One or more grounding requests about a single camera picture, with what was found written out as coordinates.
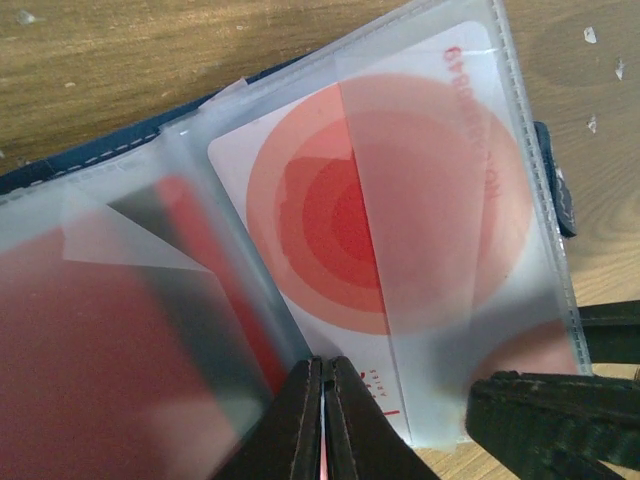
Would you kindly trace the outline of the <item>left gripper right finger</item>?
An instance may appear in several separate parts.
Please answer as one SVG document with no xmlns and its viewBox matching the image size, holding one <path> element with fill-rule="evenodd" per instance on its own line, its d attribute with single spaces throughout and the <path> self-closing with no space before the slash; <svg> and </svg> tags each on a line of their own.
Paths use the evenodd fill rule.
<svg viewBox="0 0 640 480">
<path fill-rule="evenodd" d="M 436 479 L 396 433 L 351 361 L 323 366 L 327 470 L 330 479 Z"/>
</svg>

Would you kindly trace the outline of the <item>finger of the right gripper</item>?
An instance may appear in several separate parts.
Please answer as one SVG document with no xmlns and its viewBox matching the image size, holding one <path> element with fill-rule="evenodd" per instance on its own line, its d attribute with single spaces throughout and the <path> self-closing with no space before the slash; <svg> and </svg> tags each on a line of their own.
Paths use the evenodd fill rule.
<svg viewBox="0 0 640 480">
<path fill-rule="evenodd" d="M 592 363 L 638 365 L 640 301 L 578 308 Z"/>
<path fill-rule="evenodd" d="M 498 372 L 470 389 L 469 436 L 520 479 L 616 479 L 639 468 L 639 385 Z"/>
</svg>

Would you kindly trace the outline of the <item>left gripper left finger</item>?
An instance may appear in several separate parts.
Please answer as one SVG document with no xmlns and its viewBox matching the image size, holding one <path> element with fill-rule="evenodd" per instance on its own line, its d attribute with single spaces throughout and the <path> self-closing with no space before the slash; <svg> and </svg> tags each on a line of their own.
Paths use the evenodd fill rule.
<svg viewBox="0 0 640 480">
<path fill-rule="evenodd" d="M 217 479 L 318 479 L 321 461 L 322 360 L 293 367 L 249 438 Z"/>
</svg>

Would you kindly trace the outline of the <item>red circle white card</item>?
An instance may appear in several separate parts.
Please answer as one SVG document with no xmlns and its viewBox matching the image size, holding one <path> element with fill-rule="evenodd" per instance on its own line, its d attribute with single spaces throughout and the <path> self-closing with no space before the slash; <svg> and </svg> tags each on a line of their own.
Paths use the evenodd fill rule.
<svg viewBox="0 0 640 480">
<path fill-rule="evenodd" d="M 307 342 L 416 443 L 494 371 L 579 370 L 499 60 L 486 21 L 400 26 L 214 105 L 209 161 Z"/>
</svg>

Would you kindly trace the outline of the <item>navy blue card holder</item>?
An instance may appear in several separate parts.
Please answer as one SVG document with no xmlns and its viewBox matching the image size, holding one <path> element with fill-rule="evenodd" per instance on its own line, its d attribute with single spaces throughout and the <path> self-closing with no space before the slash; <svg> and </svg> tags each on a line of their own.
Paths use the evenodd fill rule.
<svg viewBox="0 0 640 480">
<path fill-rule="evenodd" d="M 589 374 L 504 5 L 414 1 L 1 178 L 1 475 L 204 479 L 346 356 L 405 447 Z"/>
</svg>

